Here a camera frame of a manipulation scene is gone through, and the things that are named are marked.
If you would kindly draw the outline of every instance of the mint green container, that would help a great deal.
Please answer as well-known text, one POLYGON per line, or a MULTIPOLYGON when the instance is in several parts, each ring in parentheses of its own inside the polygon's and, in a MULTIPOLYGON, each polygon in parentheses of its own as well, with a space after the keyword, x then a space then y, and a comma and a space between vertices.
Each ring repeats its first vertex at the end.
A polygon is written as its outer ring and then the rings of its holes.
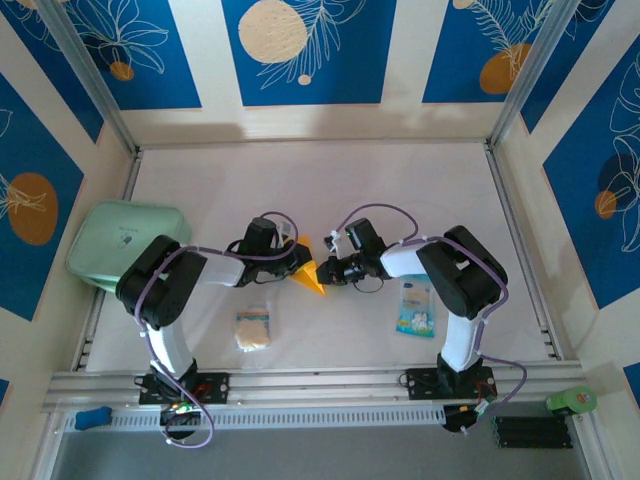
POLYGON ((106 200, 97 204, 76 235, 67 268, 85 282, 115 292, 120 277, 158 235, 180 243, 191 228, 174 207, 106 200))
POLYGON ((547 409, 560 416, 591 412, 598 405, 596 394, 587 386, 573 387, 547 398, 547 409))

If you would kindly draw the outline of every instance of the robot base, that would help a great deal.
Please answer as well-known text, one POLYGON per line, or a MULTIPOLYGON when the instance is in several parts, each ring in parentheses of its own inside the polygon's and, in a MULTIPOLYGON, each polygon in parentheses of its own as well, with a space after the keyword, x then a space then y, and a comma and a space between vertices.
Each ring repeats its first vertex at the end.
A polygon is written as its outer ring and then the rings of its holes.
POLYGON ((482 359, 463 372, 455 372, 438 355, 436 368, 410 368, 406 371, 409 400, 473 400, 482 394, 477 384, 495 387, 493 371, 482 366, 482 359))
MULTIPOLYGON (((180 394, 160 380, 155 373, 138 377, 136 385, 140 388, 140 405, 167 405, 180 401, 180 394)), ((225 405, 229 396, 228 373, 189 373, 188 386, 198 400, 209 405, 225 405)))

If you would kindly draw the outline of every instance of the yellow cone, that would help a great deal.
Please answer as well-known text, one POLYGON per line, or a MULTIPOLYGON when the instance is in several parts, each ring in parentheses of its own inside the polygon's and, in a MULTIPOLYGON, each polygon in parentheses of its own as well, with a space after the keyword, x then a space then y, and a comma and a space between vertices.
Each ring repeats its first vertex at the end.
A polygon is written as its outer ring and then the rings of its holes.
MULTIPOLYGON (((307 235, 301 235, 300 238, 298 238, 298 243, 311 250, 311 240, 307 235)), ((324 286, 318 283, 318 277, 316 276, 317 268, 316 262, 311 260, 288 278, 320 295, 326 295, 324 293, 324 286)))

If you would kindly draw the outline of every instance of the orange circle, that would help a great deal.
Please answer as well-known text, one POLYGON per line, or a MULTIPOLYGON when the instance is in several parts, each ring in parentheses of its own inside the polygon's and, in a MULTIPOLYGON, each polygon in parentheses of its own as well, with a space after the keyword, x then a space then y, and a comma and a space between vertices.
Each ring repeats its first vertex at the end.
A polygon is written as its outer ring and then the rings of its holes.
POLYGON ((128 82, 133 79, 133 68, 124 62, 113 62, 109 66, 111 75, 116 77, 121 82, 128 82))
POLYGON ((603 220, 608 220, 616 213, 617 198, 609 190, 600 192, 596 197, 596 213, 603 220))
POLYGON ((11 187, 7 193, 11 228, 29 245, 45 245, 58 223, 58 196, 53 185, 37 173, 21 173, 11 187))
POLYGON ((509 93, 529 50, 530 44, 519 43, 491 57, 480 73, 482 91, 493 95, 509 93))

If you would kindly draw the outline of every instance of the metal frame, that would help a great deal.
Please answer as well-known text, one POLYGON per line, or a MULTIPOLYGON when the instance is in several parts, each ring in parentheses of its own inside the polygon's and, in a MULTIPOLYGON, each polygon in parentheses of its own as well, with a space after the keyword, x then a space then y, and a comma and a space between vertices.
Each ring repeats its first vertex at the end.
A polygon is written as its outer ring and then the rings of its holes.
POLYGON ((459 138, 439 138, 439 137, 430 137, 430 138, 273 138, 273 139, 258 139, 258 140, 246 140, 246 141, 222 141, 222 142, 212 142, 212 143, 168 143, 162 145, 156 144, 143 144, 140 145, 140 150, 177 150, 177 149, 189 149, 189 150, 198 150, 198 149, 206 149, 211 147, 224 147, 228 145, 237 145, 238 143, 244 143, 247 145, 260 145, 260 144, 272 144, 272 143, 310 143, 310 142, 340 142, 340 143, 359 143, 359 142, 371 142, 371 141, 380 141, 384 140, 385 143, 393 144, 393 143, 415 143, 415 144, 442 144, 442 143, 482 143, 486 139, 481 137, 459 137, 459 138))
MULTIPOLYGON (((138 151, 131 162, 129 175, 127 176, 124 189, 122 190, 122 195, 120 195, 121 200, 131 200, 131 197, 133 197, 133 190, 135 189, 136 181, 138 180, 143 155, 143 151, 138 151)), ((105 295, 105 291, 101 288, 94 289, 91 306, 89 307, 89 311, 85 317, 82 331, 78 338, 78 344, 76 345, 76 350, 73 355, 73 362, 71 364, 72 372, 84 370, 86 367, 86 360, 91 353, 91 344, 93 343, 93 337, 95 336, 96 328, 98 327, 98 320, 100 318, 102 306, 104 305, 105 295)))
MULTIPOLYGON (((540 73, 563 34, 564 28, 581 0, 555 2, 547 21, 543 25, 511 92, 497 119, 490 137, 485 142, 485 151, 496 190, 505 213, 507 224, 516 248, 520 266, 531 296, 541 332, 549 336, 556 361, 528 362, 529 379, 515 401, 540 401, 560 389, 585 382, 579 362, 562 361, 566 351, 557 343, 557 333, 551 321, 540 284, 536 278, 525 237, 518 221, 516 200, 505 180, 505 167, 496 158, 495 146, 504 138, 511 122, 519 114, 531 93, 540 73)), ((140 148, 128 129, 117 103, 108 90, 102 75, 84 48, 63 6, 56 0, 34 0, 38 12, 53 38, 64 53, 74 73, 94 101, 105 121, 113 128, 122 146, 133 156, 131 171, 122 198, 131 198, 140 169, 140 148)), ((104 292, 96 290, 72 370, 83 368, 82 359, 89 354, 90 345, 104 302, 104 292)), ((408 368, 397 366, 388 369, 324 369, 324 370, 279 370, 232 371, 230 382, 230 404, 211 407, 214 413, 222 410, 236 415, 252 415, 256 412, 280 411, 282 409, 371 409, 381 412, 403 408, 441 407, 452 401, 410 402, 406 389, 398 384, 398 377, 408 368)), ((520 379, 520 371, 504 365, 492 365, 499 391, 509 392, 520 379)), ((37 461, 29 478, 48 478, 53 466, 65 428, 73 423, 73 412, 108 404, 122 418, 157 416, 158 407, 137 405, 138 387, 133 384, 134 372, 91 374, 86 372, 57 373, 45 398, 43 410, 48 421, 41 439, 37 461)), ((597 415, 589 414, 574 419, 581 447, 585 453, 589 470, 594 478, 619 478, 612 453, 603 439, 597 415)))
POLYGON ((38 15, 102 118, 111 126, 122 147, 132 155, 136 154, 138 146, 120 113, 118 104, 82 43, 82 39, 76 32, 64 7, 56 0, 34 0, 34 4, 38 9, 38 15))
POLYGON ((533 309, 536 313, 538 324, 540 325, 540 331, 543 335, 546 335, 549 338, 548 343, 550 343, 550 346, 553 349, 553 353, 550 354, 550 357, 557 358, 558 360, 567 359, 566 349, 563 349, 561 346, 562 342, 558 338, 556 328, 551 321, 549 307, 544 299, 540 282, 538 281, 531 263, 531 254, 525 242, 522 227, 518 220, 517 210, 514 207, 515 196, 508 187, 508 183, 505 181, 504 177, 506 172, 504 171, 504 167, 501 165, 501 162, 496 157, 495 149, 491 146, 489 141, 485 142, 485 154, 487 156, 489 169, 491 170, 491 175, 493 176, 493 181, 496 185, 502 210, 504 211, 504 216, 507 220, 509 233, 511 234, 511 239, 516 249, 518 262, 520 263, 520 268, 524 275, 527 290, 531 297, 533 309))
POLYGON ((496 146, 507 133, 511 122, 520 114, 520 110, 531 94, 533 87, 540 78, 542 70, 549 61, 549 57, 556 48, 565 28, 569 24, 578 5, 582 0, 559 0, 554 2, 549 11, 540 33, 533 42, 533 47, 516 77, 511 90, 504 101, 504 107, 493 127, 488 144, 496 146))
MULTIPOLYGON (((501 394, 513 390, 520 381, 522 374, 519 369, 502 364, 489 365, 501 394)), ((542 401, 553 392, 585 381, 577 361, 526 362, 524 365, 528 369, 528 380, 515 401, 542 401)), ((232 370, 228 371, 231 374, 228 405, 238 408, 294 408, 460 403, 459 399, 410 401, 407 389, 398 383, 400 375, 410 367, 416 365, 386 369, 232 370)), ((114 409, 158 410, 158 406, 137 405, 139 387, 133 381, 136 375, 143 373, 56 373, 43 409, 45 412, 73 412, 109 405, 114 409)))

